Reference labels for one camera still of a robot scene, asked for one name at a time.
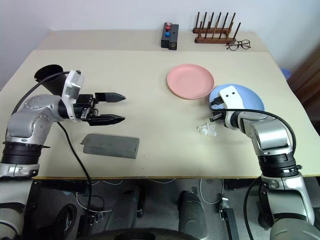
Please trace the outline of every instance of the white table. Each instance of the white table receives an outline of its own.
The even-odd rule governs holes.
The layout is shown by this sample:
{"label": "white table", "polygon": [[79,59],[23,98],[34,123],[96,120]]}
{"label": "white table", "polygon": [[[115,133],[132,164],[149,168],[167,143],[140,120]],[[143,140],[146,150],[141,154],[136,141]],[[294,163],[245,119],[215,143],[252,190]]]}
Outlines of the white table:
{"label": "white table", "polygon": [[[85,50],[74,49],[71,42],[77,38],[71,37],[72,32],[64,33],[49,35],[38,49],[28,56],[0,92],[1,142],[5,140],[6,124],[12,109],[21,96],[35,84],[34,73],[43,66],[59,64],[65,71],[81,70],[85,76],[82,94],[116,92],[126,96],[126,100],[118,103],[98,104],[101,114],[126,117],[121,123],[108,126],[89,126],[86,122],[74,123],[70,120],[62,123],[90,176],[97,179],[259,176],[261,171],[257,156],[250,139],[243,133],[222,125],[216,126],[216,137],[203,136],[197,132],[197,126],[208,122],[212,115],[208,97],[185,100],[169,90],[167,73],[174,66],[189,63],[203,66],[210,71],[216,86],[234,83],[255,91],[262,98],[266,111],[284,118],[294,129],[297,138],[295,159],[297,164],[303,165],[302,174],[320,175],[317,151],[320,137],[302,105],[291,92],[282,72],[254,34],[243,33],[251,35],[251,42],[258,45],[256,50],[253,47],[250,51],[231,52],[223,50],[225,46],[221,45],[192,44],[194,35],[191,33],[179,35],[179,39],[183,34],[190,37],[179,40],[178,44],[181,42],[185,47],[193,45],[194,50],[181,50],[179,46],[178,51],[160,47],[147,51],[129,50],[126,49],[128,46],[110,50],[111,45],[108,42],[105,42],[107,49],[94,49],[103,41],[99,40],[100,43],[91,47],[90,42],[86,42],[87,39],[97,42],[97,36],[104,34],[106,37],[112,31],[76,32],[75,34],[86,36],[82,38],[82,43],[75,43],[78,48],[83,45]],[[152,48],[154,44],[150,43],[148,48]],[[198,46],[203,49],[213,48],[214,51],[197,50]],[[41,86],[34,95],[44,93],[48,91]],[[89,133],[139,138],[137,158],[83,153],[80,142]],[[38,178],[85,177],[57,124],[52,125],[45,145],[51,148],[42,150]]]}

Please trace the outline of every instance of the white wall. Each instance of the white wall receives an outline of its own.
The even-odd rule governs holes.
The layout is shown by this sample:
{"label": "white wall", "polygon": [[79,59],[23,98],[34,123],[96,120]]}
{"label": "white wall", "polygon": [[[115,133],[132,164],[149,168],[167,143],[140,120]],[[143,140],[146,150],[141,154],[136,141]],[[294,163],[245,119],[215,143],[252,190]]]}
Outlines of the white wall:
{"label": "white wall", "polygon": [[49,29],[190,30],[198,11],[236,12],[282,68],[295,70],[320,42],[319,0],[0,0],[0,87]]}

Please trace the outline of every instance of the blue plate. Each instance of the blue plate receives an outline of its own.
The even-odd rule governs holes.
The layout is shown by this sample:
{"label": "blue plate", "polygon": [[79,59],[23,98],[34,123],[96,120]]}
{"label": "blue plate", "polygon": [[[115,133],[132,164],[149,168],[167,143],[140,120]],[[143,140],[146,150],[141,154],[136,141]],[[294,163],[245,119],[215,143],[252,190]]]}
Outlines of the blue plate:
{"label": "blue plate", "polygon": [[[216,98],[218,97],[218,94],[221,89],[224,89],[229,86],[234,86],[235,89],[238,91],[240,94],[242,101],[243,101],[243,106],[245,109],[255,109],[255,110],[265,110],[265,105],[262,102],[261,98],[251,89],[241,86],[238,84],[223,84],[220,86],[217,86],[213,91],[210,93],[209,97],[209,104]],[[217,106],[211,106],[212,109],[224,109],[225,106],[223,104],[217,105]]]}

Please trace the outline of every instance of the eyeglasses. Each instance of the eyeglasses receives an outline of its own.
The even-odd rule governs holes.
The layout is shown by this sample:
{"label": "eyeglasses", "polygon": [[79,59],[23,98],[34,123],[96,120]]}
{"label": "eyeglasses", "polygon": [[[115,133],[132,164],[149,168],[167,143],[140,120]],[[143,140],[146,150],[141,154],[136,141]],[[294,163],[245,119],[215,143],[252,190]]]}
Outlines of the eyeglasses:
{"label": "eyeglasses", "polygon": [[231,51],[237,50],[239,46],[241,46],[245,50],[251,48],[250,41],[247,39],[242,41],[231,41],[231,42],[228,42],[226,45],[227,45],[226,49],[230,49]]}

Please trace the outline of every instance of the crumpled plastic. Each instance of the crumpled plastic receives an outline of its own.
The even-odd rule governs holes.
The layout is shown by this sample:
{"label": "crumpled plastic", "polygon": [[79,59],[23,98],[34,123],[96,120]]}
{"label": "crumpled plastic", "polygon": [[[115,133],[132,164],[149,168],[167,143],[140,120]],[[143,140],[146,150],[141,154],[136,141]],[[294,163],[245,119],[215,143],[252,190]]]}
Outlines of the crumpled plastic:
{"label": "crumpled plastic", "polygon": [[217,133],[215,131],[216,124],[215,123],[206,123],[202,126],[197,126],[196,129],[199,133],[205,136],[217,136]]}

